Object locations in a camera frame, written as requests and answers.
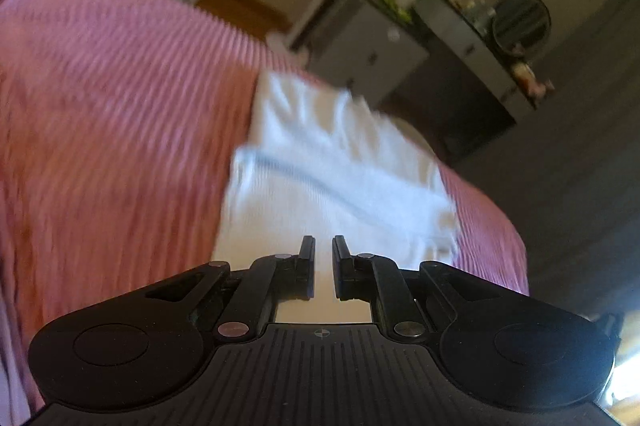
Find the white knitted small garment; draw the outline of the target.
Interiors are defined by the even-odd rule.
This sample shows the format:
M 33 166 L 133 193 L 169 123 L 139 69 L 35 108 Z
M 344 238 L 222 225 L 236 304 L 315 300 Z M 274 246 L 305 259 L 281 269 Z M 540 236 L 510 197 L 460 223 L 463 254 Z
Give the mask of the white knitted small garment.
M 334 291 L 332 241 L 402 269 L 452 264 L 460 223 L 438 162 L 346 90 L 259 74 L 244 145 L 233 153 L 213 256 L 235 269 L 316 241 L 314 296 L 278 306 L 284 323 L 361 323 L 366 304 Z

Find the grey dressing desk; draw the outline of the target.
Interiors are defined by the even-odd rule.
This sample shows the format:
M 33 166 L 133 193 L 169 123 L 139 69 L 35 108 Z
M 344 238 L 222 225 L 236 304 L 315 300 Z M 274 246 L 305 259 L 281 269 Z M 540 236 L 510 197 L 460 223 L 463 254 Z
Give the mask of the grey dressing desk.
M 534 105 L 471 23 L 445 0 L 417 0 L 428 57 L 398 87 L 427 135 L 450 162 L 467 157 L 526 116 Z

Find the pink ribbed bedspread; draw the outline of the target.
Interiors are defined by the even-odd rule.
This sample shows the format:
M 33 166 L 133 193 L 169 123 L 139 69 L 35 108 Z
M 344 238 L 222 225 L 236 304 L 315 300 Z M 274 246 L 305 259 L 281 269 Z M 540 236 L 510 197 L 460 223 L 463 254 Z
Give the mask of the pink ribbed bedspread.
M 66 311 L 204 263 L 258 73 L 286 63 L 175 0 L 1 0 L 1 420 Z

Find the grey drawer cabinet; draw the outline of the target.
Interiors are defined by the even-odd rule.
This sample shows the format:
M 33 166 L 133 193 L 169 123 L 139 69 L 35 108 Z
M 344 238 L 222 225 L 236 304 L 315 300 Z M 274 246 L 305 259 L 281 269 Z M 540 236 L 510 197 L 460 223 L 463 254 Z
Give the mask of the grey drawer cabinet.
M 347 0 L 309 43 L 308 70 L 375 107 L 428 59 L 422 38 L 382 0 Z

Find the round black mirror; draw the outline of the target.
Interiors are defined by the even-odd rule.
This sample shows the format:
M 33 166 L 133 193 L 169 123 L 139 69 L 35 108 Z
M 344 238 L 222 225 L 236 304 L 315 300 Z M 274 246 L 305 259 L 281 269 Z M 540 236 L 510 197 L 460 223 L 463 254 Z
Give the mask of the round black mirror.
M 510 58 L 533 57 L 551 34 L 551 15 L 541 0 L 500 0 L 490 26 L 496 48 Z

